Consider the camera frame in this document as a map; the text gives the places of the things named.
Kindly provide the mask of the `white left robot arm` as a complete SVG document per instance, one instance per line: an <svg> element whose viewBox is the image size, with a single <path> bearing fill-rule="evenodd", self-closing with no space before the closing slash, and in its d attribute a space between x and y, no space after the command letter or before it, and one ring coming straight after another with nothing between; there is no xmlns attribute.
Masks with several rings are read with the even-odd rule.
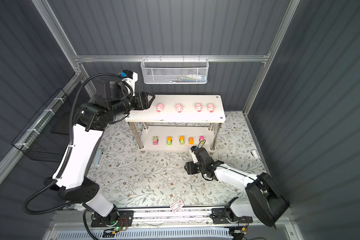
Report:
<svg viewBox="0 0 360 240"><path fill-rule="evenodd" d="M87 103L73 105L69 116L69 143L64 157L54 173L46 179L45 187L31 195L23 204L23 211L29 215L42 215L61 209L31 210L29 203L48 189L58 190L65 206L82 204L103 218L114 221L117 208L101 192L100 186L87 177L89 168L108 125L126 119L131 111L147 110L155 95L135 93L138 74L124 70L119 74L100 73L84 81L80 90L89 82L96 88L96 94Z"/></svg>

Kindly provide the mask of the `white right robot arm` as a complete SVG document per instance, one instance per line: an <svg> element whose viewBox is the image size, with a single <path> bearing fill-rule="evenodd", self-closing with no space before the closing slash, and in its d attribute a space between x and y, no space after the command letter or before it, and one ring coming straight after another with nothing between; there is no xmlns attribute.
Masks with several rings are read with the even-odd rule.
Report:
<svg viewBox="0 0 360 240"><path fill-rule="evenodd" d="M220 181L246 193L248 200L239 197L226 203L224 212L212 214L213 219L226 219L230 223L243 220L246 224L256 217L267 227L276 227L277 220L290 207L273 178L267 173L260 175L234 169L222 161L215 161L205 148L190 148L192 161L184 166L188 175L201 174L206 181Z"/></svg>

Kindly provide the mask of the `pink toy pig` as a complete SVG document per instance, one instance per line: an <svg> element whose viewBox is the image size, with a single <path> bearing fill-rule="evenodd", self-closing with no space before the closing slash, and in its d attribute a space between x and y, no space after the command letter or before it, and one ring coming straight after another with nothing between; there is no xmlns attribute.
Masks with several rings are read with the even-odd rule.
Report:
<svg viewBox="0 0 360 240"><path fill-rule="evenodd" d="M196 109L197 112L201 112L202 109L203 109L203 106L200 103L196 103L195 109Z"/></svg>
<svg viewBox="0 0 360 240"><path fill-rule="evenodd" d="M181 104L176 104L175 108L177 113L181 113L183 111L183 106Z"/></svg>
<svg viewBox="0 0 360 240"><path fill-rule="evenodd" d="M215 106L213 104L208 104L207 110L210 113L213 113L215 111Z"/></svg>
<svg viewBox="0 0 360 240"><path fill-rule="evenodd" d="M162 112L163 109L164 109L164 105L162 103L159 103L158 105L156 105L156 108L157 108L157 112Z"/></svg>

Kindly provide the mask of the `orange green mixer toy truck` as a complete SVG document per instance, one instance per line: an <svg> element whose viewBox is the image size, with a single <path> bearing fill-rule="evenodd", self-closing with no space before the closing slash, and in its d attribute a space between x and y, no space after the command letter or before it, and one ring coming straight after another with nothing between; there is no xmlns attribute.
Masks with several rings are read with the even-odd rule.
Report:
<svg viewBox="0 0 360 240"><path fill-rule="evenodd" d="M184 136L180 136L180 138L179 138L179 143L180 143L180 145L184 145L184 144L185 144L185 137L184 137Z"/></svg>

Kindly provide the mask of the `orange toy bulldozer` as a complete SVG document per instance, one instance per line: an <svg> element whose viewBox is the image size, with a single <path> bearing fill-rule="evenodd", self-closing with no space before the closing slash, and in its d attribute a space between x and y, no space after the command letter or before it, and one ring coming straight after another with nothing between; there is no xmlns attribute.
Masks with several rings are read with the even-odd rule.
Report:
<svg viewBox="0 0 360 240"><path fill-rule="evenodd" d="M193 137L189 137L189 145L193 145L194 144L194 138Z"/></svg>

